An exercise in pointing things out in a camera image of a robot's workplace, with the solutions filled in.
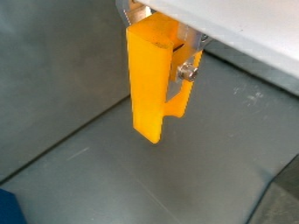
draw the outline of gray floor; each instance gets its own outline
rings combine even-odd
[[[0,181],[129,96],[114,1],[0,1]]]
[[[123,102],[2,187],[28,223],[246,223],[299,152],[298,98],[205,55],[183,119],[153,145]]]

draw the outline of metal bracket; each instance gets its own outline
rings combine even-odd
[[[153,14],[150,7],[137,0],[117,0],[117,8],[126,27],[138,23]]]

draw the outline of yellow plastic part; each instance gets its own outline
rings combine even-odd
[[[155,144],[161,140],[165,116],[182,117],[193,83],[182,82],[181,93],[166,102],[179,22],[157,12],[127,28],[129,69],[134,126]],[[195,55],[198,66],[202,52]]]

